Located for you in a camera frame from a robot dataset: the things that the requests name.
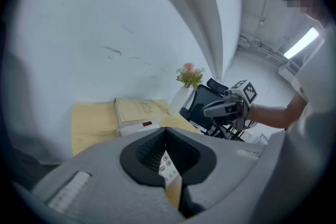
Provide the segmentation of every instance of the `fluorescent light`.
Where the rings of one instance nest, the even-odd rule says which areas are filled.
[[[310,28],[309,31],[293,47],[291,47],[288,52],[284,54],[284,56],[287,59],[292,58],[295,54],[311,44],[318,36],[319,32],[317,32],[314,27]]]

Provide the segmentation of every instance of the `wooden table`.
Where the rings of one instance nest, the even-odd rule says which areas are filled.
[[[168,105],[165,101],[154,100],[154,102],[167,114],[159,123],[161,127],[176,127],[200,134],[200,131],[181,115],[168,115]],[[119,137],[114,102],[76,103],[73,107],[71,126],[73,156],[92,145]],[[176,208],[180,203],[181,186],[182,178],[179,176],[165,190],[168,199]]]

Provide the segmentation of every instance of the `person's arm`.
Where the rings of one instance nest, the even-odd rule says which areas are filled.
[[[253,104],[248,119],[274,128],[288,128],[300,118],[307,102],[297,93],[286,108]]]

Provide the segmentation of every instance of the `black chair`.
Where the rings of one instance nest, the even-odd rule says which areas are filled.
[[[218,92],[208,88],[207,86],[199,85],[197,87],[197,91],[195,92],[195,96],[190,108],[181,108],[180,114],[187,121],[193,121],[194,123],[209,131],[213,125],[213,122],[210,118],[207,118],[202,114],[202,108],[205,105],[221,100],[222,98],[223,96]]]
[[[213,78],[210,78],[208,80],[208,82],[206,83],[206,85],[212,89],[213,91],[221,94],[221,95],[224,95],[224,92],[228,89],[228,87],[218,83],[217,81],[215,81]]]

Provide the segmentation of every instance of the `paper document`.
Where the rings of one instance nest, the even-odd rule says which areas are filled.
[[[153,100],[116,99],[115,101],[122,122],[150,120],[166,115]]]

